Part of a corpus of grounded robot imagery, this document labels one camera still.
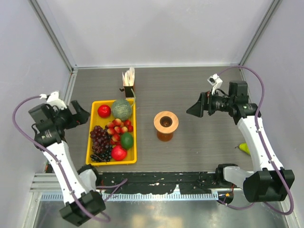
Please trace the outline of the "dark filter holder box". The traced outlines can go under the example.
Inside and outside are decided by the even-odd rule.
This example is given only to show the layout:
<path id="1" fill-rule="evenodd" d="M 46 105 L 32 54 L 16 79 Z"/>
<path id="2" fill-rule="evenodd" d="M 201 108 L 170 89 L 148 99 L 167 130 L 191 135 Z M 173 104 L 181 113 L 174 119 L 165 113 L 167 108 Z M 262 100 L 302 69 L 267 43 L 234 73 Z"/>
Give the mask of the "dark filter holder box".
<path id="1" fill-rule="evenodd" d="M 123 84 L 123 87 L 119 88 L 119 90 L 124 92 L 126 98 L 134 98 L 134 82 Z"/>

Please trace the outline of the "green netted melon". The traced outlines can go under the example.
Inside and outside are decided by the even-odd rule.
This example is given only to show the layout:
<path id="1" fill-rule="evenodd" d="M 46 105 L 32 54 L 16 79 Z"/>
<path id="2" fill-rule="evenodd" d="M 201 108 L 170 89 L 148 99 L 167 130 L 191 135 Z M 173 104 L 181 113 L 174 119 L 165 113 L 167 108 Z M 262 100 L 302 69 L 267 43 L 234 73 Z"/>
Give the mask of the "green netted melon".
<path id="1" fill-rule="evenodd" d="M 132 107 L 125 99 L 114 101 L 111 110 L 113 117 L 122 121 L 129 119 L 132 115 Z"/>

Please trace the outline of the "yellow plastic fruit tray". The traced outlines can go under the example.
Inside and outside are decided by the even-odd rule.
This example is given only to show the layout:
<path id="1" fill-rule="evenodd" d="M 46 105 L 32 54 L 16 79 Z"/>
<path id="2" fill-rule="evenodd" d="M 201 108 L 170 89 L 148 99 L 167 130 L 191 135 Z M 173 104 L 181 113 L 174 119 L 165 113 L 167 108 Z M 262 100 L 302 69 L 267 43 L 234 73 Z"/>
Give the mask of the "yellow plastic fruit tray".
<path id="1" fill-rule="evenodd" d="M 91 108 L 86 164 L 93 166 L 134 164 L 137 162 L 136 105 L 128 119 L 112 114 L 114 100 L 94 101 Z"/>

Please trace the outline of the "red apple back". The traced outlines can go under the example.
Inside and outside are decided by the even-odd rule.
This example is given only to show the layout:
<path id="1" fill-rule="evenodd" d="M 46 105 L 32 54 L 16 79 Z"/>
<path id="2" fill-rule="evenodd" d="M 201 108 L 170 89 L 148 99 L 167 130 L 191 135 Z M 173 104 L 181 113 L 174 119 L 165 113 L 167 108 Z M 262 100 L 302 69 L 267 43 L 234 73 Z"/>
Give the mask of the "red apple back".
<path id="1" fill-rule="evenodd" d="M 101 105 L 97 109 L 97 113 L 101 118 L 107 118 L 111 115 L 111 108 L 108 105 Z"/>

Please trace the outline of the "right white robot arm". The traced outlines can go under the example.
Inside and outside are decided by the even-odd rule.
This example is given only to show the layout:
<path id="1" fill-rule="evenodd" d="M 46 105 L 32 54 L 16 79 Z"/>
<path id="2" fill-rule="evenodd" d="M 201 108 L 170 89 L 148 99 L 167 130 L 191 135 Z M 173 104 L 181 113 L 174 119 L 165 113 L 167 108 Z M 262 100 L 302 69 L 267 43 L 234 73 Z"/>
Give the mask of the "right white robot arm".
<path id="1" fill-rule="evenodd" d="M 228 93 L 219 95 L 222 80 L 210 77 L 208 82 L 212 89 L 200 93 L 198 101 L 186 112 L 196 117 L 202 117 L 204 111 L 208 115 L 216 111 L 227 112 L 245 138 L 253 163 L 252 173 L 235 164 L 218 165 L 216 184 L 220 187 L 235 184 L 251 203 L 285 200 L 295 176 L 276 157 L 263 128 L 258 106 L 249 102 L 247 83 L 231 81 Z"/>

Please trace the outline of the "green pear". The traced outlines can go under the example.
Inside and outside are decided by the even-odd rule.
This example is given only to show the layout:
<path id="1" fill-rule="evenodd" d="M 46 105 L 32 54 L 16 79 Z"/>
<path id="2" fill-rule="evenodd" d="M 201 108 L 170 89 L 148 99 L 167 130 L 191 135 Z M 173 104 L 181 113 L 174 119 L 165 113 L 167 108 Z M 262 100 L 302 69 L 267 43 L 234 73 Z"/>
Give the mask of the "green pear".
<path id="1" fill-rule="evenodd" d="M 248 145 L 247 145 L 245 142 L 239 144 L 238 146 L 236 146 L 236 148 L 238 148 L 238 149 L 241 150 L 242 152 L 244 152 L 244 153 L 250 155 L 250 151 L 249 151 Z"/>

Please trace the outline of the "red apple front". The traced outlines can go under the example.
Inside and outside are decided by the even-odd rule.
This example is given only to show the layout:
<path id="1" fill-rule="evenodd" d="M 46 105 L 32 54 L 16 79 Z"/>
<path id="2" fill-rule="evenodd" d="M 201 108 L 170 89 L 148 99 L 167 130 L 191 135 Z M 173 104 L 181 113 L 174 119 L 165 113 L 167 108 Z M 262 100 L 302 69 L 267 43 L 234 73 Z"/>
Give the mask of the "red apple front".
<path id="1" fill-rule="evenodd" d="M 111 157 L 116 161 L 121 161 L 127 156 L 127 150 L 122 146 L 117 145 L 111 151 Z"/>

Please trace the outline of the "red apple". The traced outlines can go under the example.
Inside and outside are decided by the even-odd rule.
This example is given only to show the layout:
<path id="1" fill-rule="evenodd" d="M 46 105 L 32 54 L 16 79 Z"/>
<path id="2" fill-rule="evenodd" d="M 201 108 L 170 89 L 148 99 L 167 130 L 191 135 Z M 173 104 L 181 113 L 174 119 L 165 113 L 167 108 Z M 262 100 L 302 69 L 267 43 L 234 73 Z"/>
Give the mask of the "red apple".
<path id="1" fill-rule="evenodd" d="M 111 151 L 111 157 L 116 161 L 121 161 L 127 156 L 127 150 L 122 146 L 117 145 Z"/>
<path id="2" fill-rule="evenodd" d="M 97 113 L 101 118 L 107 118 L 111 115 L 111 108 L 108 105 L 101 105 L 97 109 Z"/>

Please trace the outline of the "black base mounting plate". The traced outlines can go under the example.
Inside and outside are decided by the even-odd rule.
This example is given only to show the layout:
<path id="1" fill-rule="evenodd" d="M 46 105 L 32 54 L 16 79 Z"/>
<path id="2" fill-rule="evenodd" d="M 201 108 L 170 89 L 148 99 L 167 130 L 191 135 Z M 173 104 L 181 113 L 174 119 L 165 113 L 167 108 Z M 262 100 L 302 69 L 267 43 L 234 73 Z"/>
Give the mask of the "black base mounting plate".
<path id="1" fill-rule="evenodd" d="M 232 187 L 232 183 L 220 180 L 214 172 L 103 172 L 100 184 L 113 186 L 127 179 L 117 190 L 121 194 L 172 194 L 178 187 L 181 194 L 210 193 L 212 189 Z"/>

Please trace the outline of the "dark purple grape bunch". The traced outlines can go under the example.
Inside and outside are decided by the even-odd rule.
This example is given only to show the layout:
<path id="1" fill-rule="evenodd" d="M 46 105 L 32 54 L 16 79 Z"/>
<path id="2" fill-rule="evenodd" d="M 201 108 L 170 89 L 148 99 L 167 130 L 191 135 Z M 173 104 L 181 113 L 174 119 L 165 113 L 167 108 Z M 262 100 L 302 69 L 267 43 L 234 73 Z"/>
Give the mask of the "dark purple grape bunch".
<path id="1" fill-rule="evenodd" d="M 110 137 L 106 129 L 99 125 L 94 126 L 93 130 L 90 132 L 90 138 L 93 143 L 91 146 L 91 161 L 109 162 L 112 158 L 111 151 L 113 146 L 110 144 Z"/>

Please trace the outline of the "green lime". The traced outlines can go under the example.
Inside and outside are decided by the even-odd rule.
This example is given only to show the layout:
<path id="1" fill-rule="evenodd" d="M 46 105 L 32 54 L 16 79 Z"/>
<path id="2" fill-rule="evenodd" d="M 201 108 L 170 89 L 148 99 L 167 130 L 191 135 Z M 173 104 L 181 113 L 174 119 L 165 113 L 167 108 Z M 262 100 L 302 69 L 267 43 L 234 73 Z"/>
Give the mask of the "green lime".
<path id="1" fill-rule="evenodd" d="M 133 136 L 130 133 L 126 132 L 121 135 L 120 144 L 124 149 L 128 150 L 132 148 L 133 143 L 134 143 Z"/>

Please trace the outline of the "round wooden dripper stand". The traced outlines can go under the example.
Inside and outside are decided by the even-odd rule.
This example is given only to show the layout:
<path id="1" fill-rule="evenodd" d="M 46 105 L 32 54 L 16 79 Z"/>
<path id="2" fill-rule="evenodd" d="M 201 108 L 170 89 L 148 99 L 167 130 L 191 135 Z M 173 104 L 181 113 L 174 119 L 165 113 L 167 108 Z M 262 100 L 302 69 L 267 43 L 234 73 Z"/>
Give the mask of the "round wooden dripper stand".
<path id="1" fill-rule="evenodd" d="M 153 123 L 156 130 L 162 134 L 173 133 L 179 126 L 176 114 L 170 111 L 162 111 L 156 114 Z"/>

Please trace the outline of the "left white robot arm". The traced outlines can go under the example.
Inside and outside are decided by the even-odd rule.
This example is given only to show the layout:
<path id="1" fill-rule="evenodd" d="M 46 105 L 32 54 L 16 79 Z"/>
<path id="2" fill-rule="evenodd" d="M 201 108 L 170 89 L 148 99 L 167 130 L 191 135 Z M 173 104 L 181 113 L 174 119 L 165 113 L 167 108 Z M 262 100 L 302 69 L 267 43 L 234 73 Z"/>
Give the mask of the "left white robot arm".
<path id="1" fill-rule="evenodd" d="M 72 101 L 76 111 L 71 113 L 69 107 L 60 99 L 46 101 L 29 110 L 35 121 L 35 137 L 37 144 L 42 145 L 42 151 L 53 171 L 62 190 L 65 206 L 59 211 L 61 217 L 79 227 L 87 222 L 92 215 L 105 210 L 102 196 L 96 191 L 101 185 L 102 178 L 92 165 L 84 165 L 76 170 L 65 141 L 65 130 L 87 123 L 90 113 L 78 103 Z"/>

